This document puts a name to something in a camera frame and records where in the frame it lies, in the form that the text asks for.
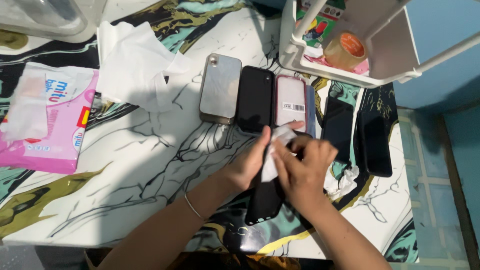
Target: bracelet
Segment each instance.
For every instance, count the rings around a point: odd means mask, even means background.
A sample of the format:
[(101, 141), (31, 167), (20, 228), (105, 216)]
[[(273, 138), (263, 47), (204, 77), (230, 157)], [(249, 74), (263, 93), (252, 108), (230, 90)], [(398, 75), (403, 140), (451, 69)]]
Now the bracelet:
[(202, 216), (195, 210), (195, 208), (193, 208), (192, 204), (190, 203), (190, 201), (189, 201), (188, 198), (187, 198), (187, 193), (186, 193), (186, 192), (185, 192), (185, 194), (184, 194), (184, 197), (185, 197), (185, 200), (187, 201), (188, 205), (189, 205), (190, 208), (192, 209), (192, 211), (193, 211), (195, 214), (197, 214), (197, 216), (198, 216), (201, 220), (205, 221), (206, 219), (205, 219), (204, 217), (202, 217)]

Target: table surface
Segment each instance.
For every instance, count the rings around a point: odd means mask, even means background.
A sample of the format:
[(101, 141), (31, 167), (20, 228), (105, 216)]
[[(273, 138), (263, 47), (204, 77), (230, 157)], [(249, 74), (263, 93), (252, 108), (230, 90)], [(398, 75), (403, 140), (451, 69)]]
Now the table surface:
[[(139, 10), (138, 3), (119, 1), (121, 5), (108, 3), (104, 18), (112, 21), (119, 14)], [(125, 11), (125, 5), (133, 10)], [(167, 48), (180, 50), (192, 59), (188, 73), (169, 79), (173, 110), (157, 114), (127, 103), (102, 105), (97, 94), (77, 174), (0, 168), (0, 238), (4, 244), (112, 246), (251, 145), (254, 138), (239, 134), (236, 126), (199, 119), (204, 61), (215, 52), (239, 58), (243, 66), (298, 76), (312, 85), (317, 93), (317, 137), (328, 96), (354, 105), (355, 111), (376, 111), (385, 118), (393, 176), (381, 178), (359, 172), (353, 138), (352, 167), (334, 162), (326, 182), (340, 183), (341, 188), (331, 195), (332, 203), (388, 261), (416, 261), (416, 236), (392, 84), (363, 89), (283, 69), (277, 61), (280, 15), (243, 1), (178, 4), (167, 0), (120, 19), (133, 25), (149, 21)], [(98, 68), (95, 36), (79, 44), (46, 43), (41, 38), (32, 42), (20, 54), (0, 51), (4, 53), (0, 56), (0, 117), (8, 109), (9, 97), (26, 62)], [(349, 180), (355, 184), (348, 185)], [(186, 250), (325, 258), (312, 226), (287, 203), (276, 218), (245, 225), (250, 195), (247, 191), (227, 200)]]

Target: pink package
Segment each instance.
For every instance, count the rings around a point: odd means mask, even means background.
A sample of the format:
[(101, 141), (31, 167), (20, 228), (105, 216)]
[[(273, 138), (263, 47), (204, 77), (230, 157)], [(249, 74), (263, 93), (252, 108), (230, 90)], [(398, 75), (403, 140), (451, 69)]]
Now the pink package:
[[(46, 78), (47, 136), (16, 141), (0, 139), (0, 167), (73, 174), (95, 95), (98, 70), (73, 66), (53, 68), (29, 62), (23, 76), (39, 71)], [(8, 116), (0, 124), (0, 138), (7, 125)]]

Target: phone screen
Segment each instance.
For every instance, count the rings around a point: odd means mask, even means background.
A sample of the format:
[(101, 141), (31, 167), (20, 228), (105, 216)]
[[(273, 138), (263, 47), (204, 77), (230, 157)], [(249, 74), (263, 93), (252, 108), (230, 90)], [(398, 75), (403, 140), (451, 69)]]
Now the phone screen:
[(361, 112), (360, 132), (367, 170), (372, 175), (392, 176), (392, 163), (388, 147), (388, 134), (384, 119), (377, 113)]
[(347, 163), (350, 160), (350, 140), (353, 124), (353, 106), (336, 98), (327, 99), (322, 139), (338, 149), (335, 160)]
[(246, 66), (242, 69), (238, 95), (237, 124), (244, 132), (261, 133), (272, 123), (274, 74)]

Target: barcode label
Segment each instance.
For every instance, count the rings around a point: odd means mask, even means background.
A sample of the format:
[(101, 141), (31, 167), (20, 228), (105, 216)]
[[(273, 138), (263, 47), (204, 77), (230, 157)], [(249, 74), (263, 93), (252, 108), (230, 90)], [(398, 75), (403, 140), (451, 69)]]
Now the barcode label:
[(290, 102), (282, 102), (282, 108), (284, 110), (305, 112), (305, 105), (293, 104), (293, 103), (290, 103)]

